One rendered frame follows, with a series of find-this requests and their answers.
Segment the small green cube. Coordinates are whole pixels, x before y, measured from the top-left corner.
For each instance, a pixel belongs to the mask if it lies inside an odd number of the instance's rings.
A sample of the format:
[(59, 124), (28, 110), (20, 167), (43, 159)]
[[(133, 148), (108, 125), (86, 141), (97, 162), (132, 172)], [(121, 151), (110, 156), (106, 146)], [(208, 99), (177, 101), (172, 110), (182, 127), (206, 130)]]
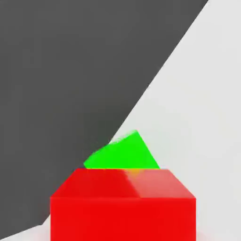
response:
[(83, 163), (87, 169), (159, 169), (139, 132), (112, 142), (93, 154)]

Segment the small red cube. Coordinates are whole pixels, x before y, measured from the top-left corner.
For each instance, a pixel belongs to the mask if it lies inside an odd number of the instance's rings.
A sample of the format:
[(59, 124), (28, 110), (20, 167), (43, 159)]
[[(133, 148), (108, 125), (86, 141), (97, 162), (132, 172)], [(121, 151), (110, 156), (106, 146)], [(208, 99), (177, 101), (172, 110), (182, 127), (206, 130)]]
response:
[(50, 241), (196, 241), (196, 198), (167, 169), (77, 169), (50, 198)]

